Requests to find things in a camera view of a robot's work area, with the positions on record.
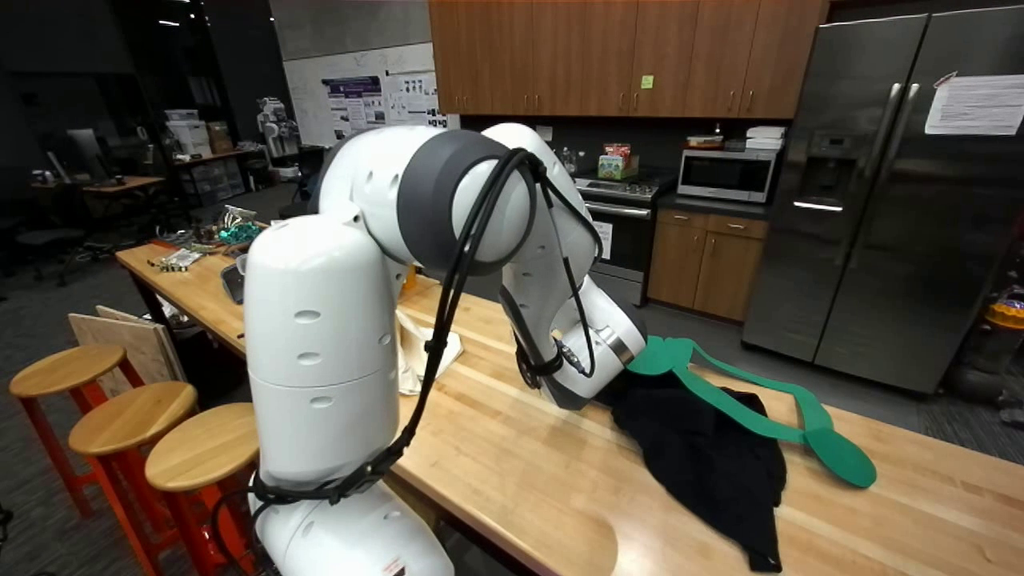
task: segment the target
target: upper cabinet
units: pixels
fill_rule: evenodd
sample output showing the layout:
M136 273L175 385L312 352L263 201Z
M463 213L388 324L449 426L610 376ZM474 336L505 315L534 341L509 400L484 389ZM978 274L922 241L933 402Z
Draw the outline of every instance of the upper cabinet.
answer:
M445 111L790 119L830 0L429 0Z

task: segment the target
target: black cloth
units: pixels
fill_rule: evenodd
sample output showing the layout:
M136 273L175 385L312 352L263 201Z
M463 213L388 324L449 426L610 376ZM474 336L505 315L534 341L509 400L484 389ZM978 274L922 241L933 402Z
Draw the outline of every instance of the black cloth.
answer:
M766 411L756 394L727 389ZM625 371L602 389L616 421L639 445L646 469L712 527L734 536L756 573L780 573L776 506L786 465L763 439L683 386L677 374Z

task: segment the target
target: kitchen counter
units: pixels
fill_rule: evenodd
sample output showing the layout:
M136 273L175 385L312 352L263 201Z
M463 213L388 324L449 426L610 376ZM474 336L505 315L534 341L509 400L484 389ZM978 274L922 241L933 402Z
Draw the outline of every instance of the kitchen counter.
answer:
M658 209L708 210L708 213L768 216L768 205L735 205L735 201L713 201L713 199L662 195L657 205Z

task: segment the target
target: red stool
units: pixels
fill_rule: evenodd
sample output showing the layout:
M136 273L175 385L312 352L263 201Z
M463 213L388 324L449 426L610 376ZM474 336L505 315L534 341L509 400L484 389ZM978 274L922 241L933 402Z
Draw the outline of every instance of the red stool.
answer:
M244 573L255 573L254 531L244 506L224 501L224 519L215 506L248 485L255 465L255 411L254 402L224 402L204 409L167 432L151 458L148 479L167 497L178 536L190 547L197 573L222 573L226 555L215 547L222 535L231 560Z
M159 573L159 550L178 542L165 500L144 479L144 458L191 409L191 385L144 385L105 400L68 436L68 445L89 461L144 573Z
M56 426L46 418L40 400L56 398L56 394L72 394L81 411L89 411L105 400L105 389L98 386L98 376L105 371L121 371L133 386L140 386L138 371L129 362L129 352L119 344L78 344L56 352L29 367L22 367L11 382L11 394L21 400L25 409L46 453L62 474L62 482L68 497L74 500L74 510L81 514L89 511L84 485L97 482L93 474L74 474L68 452L62 447L64 440L56 436Z

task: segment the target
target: green strap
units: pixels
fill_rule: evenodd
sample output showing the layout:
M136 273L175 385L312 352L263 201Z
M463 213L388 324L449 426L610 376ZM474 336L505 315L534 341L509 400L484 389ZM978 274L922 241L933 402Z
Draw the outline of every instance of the green strap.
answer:
M799 411L799 430L776 421L766 411L750 409L747 402L740 402L727 389L708 385L698 371L690 371L694 355L704 367L713 367L719 374L730 374L730 376L756 385L756 386L790 394L796 402L796 411ZM878 479L874 461L853 439L837 432L832 416L808 386L763 376L763 374L744 371L735 365L718 362L694 338L658 338L658 336L646 338L646 347L629 365L629 371L638 371L638 374L672 371L694 398L701 398L704 402L712 402L719 411L727 411L744 430L766 436L766 439L808 445L808 452L840 479L845 479L859 489L866 489Z

